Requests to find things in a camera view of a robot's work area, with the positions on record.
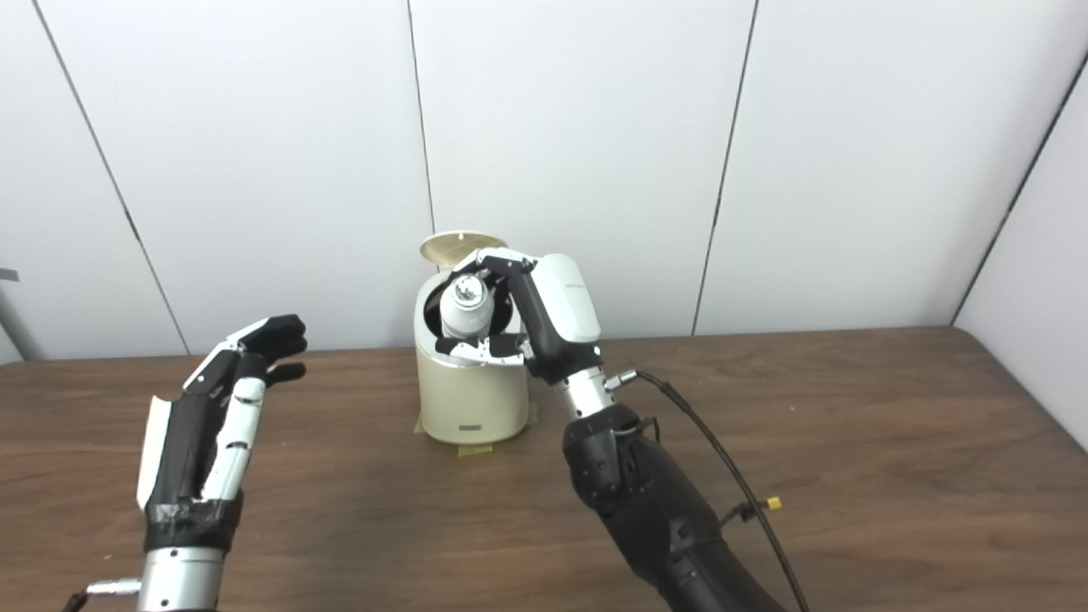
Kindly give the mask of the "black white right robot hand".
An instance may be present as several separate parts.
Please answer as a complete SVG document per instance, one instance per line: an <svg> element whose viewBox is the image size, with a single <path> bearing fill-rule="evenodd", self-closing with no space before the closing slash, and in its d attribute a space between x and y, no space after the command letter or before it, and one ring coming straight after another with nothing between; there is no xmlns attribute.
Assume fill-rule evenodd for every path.
<svg viewBox="0 0 1088 612"><path fill-rule="evenodd" d="M448 279L481 270L500 287L500 295L514 301L524 330L497 336L438 338L438 354L473 364L524 366L548 385L570 385L579 376L599 372L601 326L574 259L486 247L456 264Z"/></svg>

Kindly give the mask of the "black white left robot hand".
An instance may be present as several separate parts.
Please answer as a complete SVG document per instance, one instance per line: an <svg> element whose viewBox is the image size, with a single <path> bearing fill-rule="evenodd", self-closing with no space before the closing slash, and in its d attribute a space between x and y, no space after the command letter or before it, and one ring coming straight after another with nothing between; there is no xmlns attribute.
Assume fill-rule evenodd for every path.
<svg viewBox="0 0 1088 612"><path fill-rule="evenodd" d="M209 547L228 553L242 522L247 473L269 388L302 378L308 346L296 314L245 326L211 348L180 397L153 397L136 499L144 550Z"/></svg>

